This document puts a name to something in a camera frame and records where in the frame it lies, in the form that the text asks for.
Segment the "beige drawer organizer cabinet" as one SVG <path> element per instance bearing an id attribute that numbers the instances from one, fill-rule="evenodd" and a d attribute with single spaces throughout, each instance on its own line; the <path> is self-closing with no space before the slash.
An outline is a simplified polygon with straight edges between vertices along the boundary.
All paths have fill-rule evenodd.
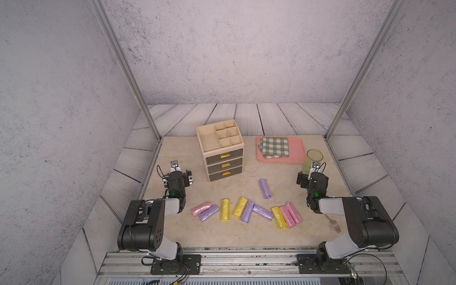
<path id="1" fill-rule="evenodd" d="M 206 164 L 207 157 L 240 148 L 243 148 L 244 155 L 245 144 L 239 127 L 233 119 L 200 126 L 196 129 L 196 132 L 208 180 L 210 174 L 207 168 L 211 165 Z"/>

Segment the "angled purple bag roll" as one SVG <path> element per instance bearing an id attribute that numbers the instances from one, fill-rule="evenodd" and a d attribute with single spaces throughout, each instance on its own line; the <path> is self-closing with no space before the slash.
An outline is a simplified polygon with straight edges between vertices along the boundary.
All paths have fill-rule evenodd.
<path id="1" fill-rule="evenodd" d="M 259 214 L 260 216 L 266 218 L 269 221 L 273 220 L 273 218 L 274 218 L 274 214 L 272 212 L 262 208 L 261 206 L 259 206 L 257 204 L 254 205 L 253 211 L 254 211 L 254 213 Z"/>

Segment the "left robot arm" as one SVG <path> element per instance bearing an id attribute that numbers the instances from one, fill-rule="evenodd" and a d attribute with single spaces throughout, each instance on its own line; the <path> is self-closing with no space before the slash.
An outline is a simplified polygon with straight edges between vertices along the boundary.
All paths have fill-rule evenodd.
<path id="1" fill-rule="evenodd" d="M 165 217 L 184 210 L 185 188 L 191 184 L 191 171 L 173 171 L 165 176 L 163 198 L 132 200 L 118 233 L 118 248 L 145 252 L 160 260 L 182 262 L 181 245 L 165 236 Z"/>

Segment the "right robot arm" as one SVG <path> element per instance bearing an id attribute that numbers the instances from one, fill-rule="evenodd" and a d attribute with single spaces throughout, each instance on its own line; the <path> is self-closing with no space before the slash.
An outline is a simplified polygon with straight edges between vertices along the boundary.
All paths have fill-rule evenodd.
<path id="1" fill-rule="evenodd" d="M 297 184 L 307 190 L 307 206 L 316 214 L 345 217 L 347 232 L 321 242 L 314 256 L 297 256 L 301 274 L 349 274 L 348 258 L 367 248 L 389 249 L 397 244 L 399 231 L 376 196 L 329 197 L 329 177 L 320 172 L 298 173 Z"/>

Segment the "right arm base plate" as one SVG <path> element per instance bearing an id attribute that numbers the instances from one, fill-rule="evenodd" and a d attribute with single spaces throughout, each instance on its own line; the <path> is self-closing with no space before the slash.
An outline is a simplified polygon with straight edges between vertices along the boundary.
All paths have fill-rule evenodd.
<path id="1" fill-rule="evenodd" d="M 298 254 L 296 258 L 300 274 L 350 274 L 352 272 L 344 260 L 333 260 L 317 254 Z"/>

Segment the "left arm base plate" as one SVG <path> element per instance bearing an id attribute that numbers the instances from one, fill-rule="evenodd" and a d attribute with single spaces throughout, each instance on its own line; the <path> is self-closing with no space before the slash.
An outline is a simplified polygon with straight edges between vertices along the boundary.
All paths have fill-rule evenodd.
<path id="1" fill-rule="evenodd" d="M 151 275 L 199 275 L 201 255 L 184 254 L 180 261 L 154 258 L 151 264 Z"/>

